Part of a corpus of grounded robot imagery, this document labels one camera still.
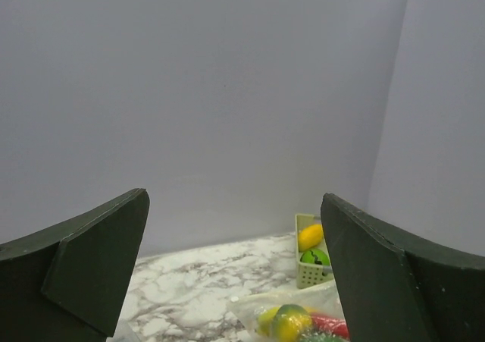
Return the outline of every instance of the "toy watermelon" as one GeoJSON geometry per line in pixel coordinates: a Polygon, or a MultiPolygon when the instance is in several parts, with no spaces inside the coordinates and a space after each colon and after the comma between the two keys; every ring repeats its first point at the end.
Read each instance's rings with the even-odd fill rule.
{"type": "Polygon", "coordinates": [[[306,264],[330,266],[328,255],[321,249],[309,249],[308,251],[305,251],[300,258],[300,261],[306,264]]]}

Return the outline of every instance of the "toy fruit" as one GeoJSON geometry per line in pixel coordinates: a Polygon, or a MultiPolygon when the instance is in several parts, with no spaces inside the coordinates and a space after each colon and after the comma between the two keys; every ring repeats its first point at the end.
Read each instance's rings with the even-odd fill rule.
{"type": "Polygon", "coordinates": [[[278,309],[271,322],[270,337],[278,342],[297,342],[312,326],[311,316],[305,308],[285,304],[278,309]]]}
{"type": "Polygon", "coordinates": [[[306,250],[303,253],[300,261],[307,264],[330,266],[330,259],[328,258],[328,255],[324,253],[321,249],[306,250]]]}
{"type": "Polygon", "coordinates": [[[310,316],[315,330],[349,339],[349,329],[345,319],[332,318],[317,312],[310,313],[310,316]]]}
{"type": "Polygon", "coordinates": [[[298,233],[298,251],[303,253],[307,249],[318,246],[324,239],[324,228],[321,224],[313,224],[298,233]]]}
{"type": "Polygon", "coordinates": [[[260,314],[260,316],[258,317],[258,328],[256,329],[257,334],[263,337],[269,337],[271,322],[273,321],[273,318],[279,309],[279,306],[275,306],[274,308],[271,308],[266,312],[260,314]]]}

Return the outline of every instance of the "green plastic basket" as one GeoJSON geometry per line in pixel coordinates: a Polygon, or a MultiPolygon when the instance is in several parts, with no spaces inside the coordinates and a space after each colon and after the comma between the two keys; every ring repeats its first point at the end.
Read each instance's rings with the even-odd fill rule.
{"type": "MultiPolygon", "coordinates": [[[[296,286],[299,289],[318,285],[333,279],[333,272],[331,266],[322,266],[314,264],[306,264],[300,261],[302,253],[298,251],[298,233],[308,226],[315,223],[321,223],[321,218],[318,215],[295,215],[295,257],[296,257],[296,286]]],[[[325,239],[322,240],[318,249],[321,249],[328,255],[327,244],[325,239]]]]}

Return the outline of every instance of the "yellow toy fruit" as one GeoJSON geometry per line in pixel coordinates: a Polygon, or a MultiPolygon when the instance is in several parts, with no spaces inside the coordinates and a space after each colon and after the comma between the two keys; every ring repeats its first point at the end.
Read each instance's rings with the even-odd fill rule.
{"type": "Polygon", "coordinates": [[[318,246],[324,239],[324,228],[321,224],[313,224],[304,228],[298,234],[298,251],[303,253],[307,249],[318,246]]]}
{"type": "Polygon", "coordinates": [[[311,327],[311,316],[305,308],[285,304],[278,309],[271,322],[270,337],[278,342],[297,342],[311,327]]]}
{"type": "Polygon", "coordinates": [[[271,308],[266,312],[260,314],[260,316],[258,317],[258,329],[256,329],[257,334],[263,337],[270,336],[271,322],[273,321],[276,313],[278,313],[279,309],[279,306],[275,306],[274,308],[271,308]]]}
{"type": "Polygon", "coordinates": [[[310,313],[320,313],[320,310],[318,310],[316,308],[311,308],[310,306],[306,306],[305,310],[308,314],[310,314],[310,313]]]}

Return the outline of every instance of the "yellow lemon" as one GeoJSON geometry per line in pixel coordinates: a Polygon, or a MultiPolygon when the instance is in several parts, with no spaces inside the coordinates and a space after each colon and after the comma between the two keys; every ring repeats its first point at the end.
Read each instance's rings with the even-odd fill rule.
{"type": "Polygon", "coordinates": [[[311,308],[310,306],[306,306],[305,310],[306,310],[307,313],[320,313],[320,310],[318,310],[316,308],[311,308]]]}
{"type": "Polygon", "coordinates": [[[260,314],[258,317],[258,329],[256,330],[256,333],[258,333],[260,336],[269,337],[271,322],[273,321],[276,313],[278,313],[279,308],[279,306],[276,306],[260,314]]]}
{"type": "Polygon", "coordinates": [[[303,253],[307,249],[318,246],[324,239],[324,228],[321,224],[313,224],[298,233],[298,251],[303,253]]]}

